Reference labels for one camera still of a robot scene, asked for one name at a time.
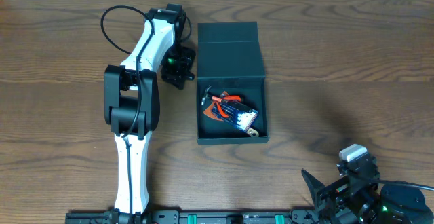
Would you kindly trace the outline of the small claw hammer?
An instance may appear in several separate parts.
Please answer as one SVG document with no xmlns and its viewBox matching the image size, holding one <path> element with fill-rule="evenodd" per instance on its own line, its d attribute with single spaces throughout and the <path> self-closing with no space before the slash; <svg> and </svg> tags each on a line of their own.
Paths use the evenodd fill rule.
<svg viewBox="0 0 434 224">
<path fill-rule="evenodd" d="M 212 101 L 212 96 L 214 96 L 214 95 L 212 93 L 210 93 L 210 89 L 211 89 L 211 86 L 208 86 L 205 89 L 204 95 L 203 95 L 203 97 L 201 99 L 201 105 L 204 105 L 208 100 Z M 226 105 L 227 107 L 233 107 L 233 108 L 237 109 L 238 111 L 242 111 L 242 112 L 245 112 L 245 113 L 251 113 L 253 111 L 252 108 L 250 108 L 249 106 L 243 104 L 243 100 L 241 102 L 236 102 L 236 101 L 233 101 L 233 102 L 224 102 L 223 101 L 221 103 L 221 107 L 222 107 L 222 105 Z"/>
</svg>

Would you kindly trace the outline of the red handled pliers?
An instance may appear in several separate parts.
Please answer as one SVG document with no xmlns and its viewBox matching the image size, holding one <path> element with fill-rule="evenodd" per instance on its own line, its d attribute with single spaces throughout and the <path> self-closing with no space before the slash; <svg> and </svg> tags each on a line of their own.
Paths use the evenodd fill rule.
<svg viewBox="0 0 434 224">
<path fill-rule="evenodd" d="M 233 102 L 233 101 L 241 102 L 242 99 L 239 96 L 225 96 L 222 98 L 219 98 L 217 96 L 212 96 L 212 101 L 213 101 L 213 103 L 216 104 L 219 114 L 224 118 L 228 118 L 229 116 L 223 111 L 223 109 L 221 107 L 221 103 L 223 101 L 224 102 Z"/>
</svg>

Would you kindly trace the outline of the orange scraper wooden handle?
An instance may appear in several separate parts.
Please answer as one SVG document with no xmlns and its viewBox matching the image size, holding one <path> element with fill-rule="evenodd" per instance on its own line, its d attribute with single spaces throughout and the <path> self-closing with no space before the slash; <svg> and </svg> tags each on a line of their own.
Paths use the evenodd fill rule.
<svg viewBox="0 0 434 224">
<path fill-rule="evenodd" d="M 237 95 L 229 95 L 227 92 L 223 92 L 220 96 L 217 97 L 223 97 L 223 96 L 237 96 Z M 210 105 L 203 111 L 203 114 L 209 117 L 210 119 L 223 122 L 221 119 L 218 119 L 211 114 L 211 106 L 213 102 L 210 100 L 208 100 L 207 102 L 210 102 Z M 250 137 L 259 137 L 259 132 L 256 129 L 253 129 L 252 125 L 250 126 L 249 130 L 245 133 Z"/>
</svg>

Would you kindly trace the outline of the blue precision screwdriver set case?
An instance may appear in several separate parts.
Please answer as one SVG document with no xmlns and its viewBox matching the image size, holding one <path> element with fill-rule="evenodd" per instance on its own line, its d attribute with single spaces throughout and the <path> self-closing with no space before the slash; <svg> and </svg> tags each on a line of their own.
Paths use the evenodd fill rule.
<svg viewBox="0 0 434 224">
<path fill-rule="evenodd" d="M 251 113 L 245 113 L 242 111 L 238 111 L 233 107 L 227 107 L 226 105 L 222 105 L 222 108 L 229 116 L 228 118 L 224 118 L 219 114 L 215 103 L 212 103 L 211 114 L 214 117 L 221 119 L 222 121 L 230 124 L 234 128 L 241 130 L 243 132 L 247 132 L 250 126 L 258 117 L 258 112 L 255 109 L 253 109 Z"/>
</svg>

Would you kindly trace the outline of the black yellow screwdriver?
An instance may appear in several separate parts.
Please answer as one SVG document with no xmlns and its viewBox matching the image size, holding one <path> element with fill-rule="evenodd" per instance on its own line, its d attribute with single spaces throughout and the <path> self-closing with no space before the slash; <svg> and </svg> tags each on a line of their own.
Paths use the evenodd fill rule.
<svg viewBox="0 0 434 224">
<path fill-rule="evenodd" d="M 193 73 L 191 73 L 191 72 L 188 72 L 188 73 L 185 73 L 185 74 L 183 75 L 183 78 L 184 78 L 185 80 L 192 81 L 192 80 L 195 79 L 195 75 L 194 75 Z"/>
</svg>

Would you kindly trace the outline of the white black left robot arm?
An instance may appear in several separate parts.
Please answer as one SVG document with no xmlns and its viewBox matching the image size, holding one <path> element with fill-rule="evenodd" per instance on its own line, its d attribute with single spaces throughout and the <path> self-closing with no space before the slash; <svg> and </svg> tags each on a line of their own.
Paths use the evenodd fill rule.
<svg viewBox="0 0 434 224">
<path fill-rule="evenodd" d="M 160 116 L 157 78 L 179 90 L 194 80 L 195 51 L 183 43 L 191 21 L 181 5 L 140 12 L 143 32 L 121 64 L 104 72 L 104 119 L 118 152 L 116 223 L 142 222 L 149 203 L 146 183 L 149 142 Z"/>
</svg>

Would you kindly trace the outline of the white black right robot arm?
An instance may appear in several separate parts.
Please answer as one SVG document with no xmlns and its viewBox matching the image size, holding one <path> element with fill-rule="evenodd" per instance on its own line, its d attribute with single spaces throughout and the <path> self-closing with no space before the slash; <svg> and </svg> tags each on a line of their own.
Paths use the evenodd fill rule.
<svg viewBox="0 0 434 224">
<path fill-rule="evenodd" d="M 364 153 L 337 164 L 341 178 L 325 186 L 305 169 L 316 223 L 423 224 L 433 222 L 424 187 L 380 179 L 376 158 Z"/>
</svg>

